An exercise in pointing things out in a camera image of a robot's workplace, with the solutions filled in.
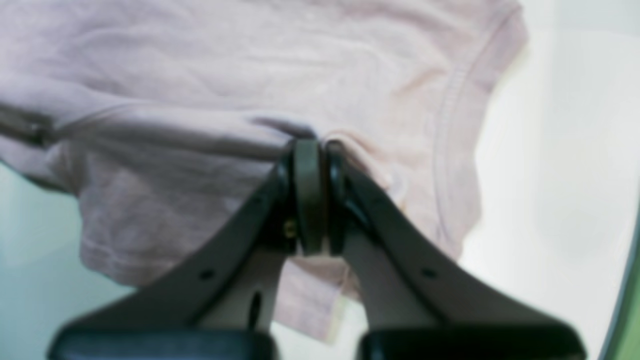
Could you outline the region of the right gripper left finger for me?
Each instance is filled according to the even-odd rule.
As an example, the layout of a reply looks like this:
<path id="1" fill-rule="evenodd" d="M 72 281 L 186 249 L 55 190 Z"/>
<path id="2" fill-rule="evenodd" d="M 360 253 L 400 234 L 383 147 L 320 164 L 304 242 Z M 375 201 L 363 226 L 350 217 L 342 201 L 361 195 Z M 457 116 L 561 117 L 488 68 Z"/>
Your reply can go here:
<path id="1" fill-rule="evenodd" d="M 155 282 L 60 328 L 50 360 L 278 360 L 279 278 L 323 252 L 322 155 L 286 146 L 256 191 L 197 252 Z"/>

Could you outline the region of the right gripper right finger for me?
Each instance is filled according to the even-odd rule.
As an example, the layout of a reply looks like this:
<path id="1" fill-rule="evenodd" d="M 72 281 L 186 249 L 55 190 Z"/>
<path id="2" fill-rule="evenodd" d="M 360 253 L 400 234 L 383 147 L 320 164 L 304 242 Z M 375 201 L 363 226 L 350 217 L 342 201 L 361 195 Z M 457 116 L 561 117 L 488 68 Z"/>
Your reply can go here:
<path id="1" fill-rule="evenodd" d="M 497 291 L 431 244 L 342 145 L 326 147 L 329 236 L 368 322 L 357 360 L 583 360 L 565 322 Z"/>

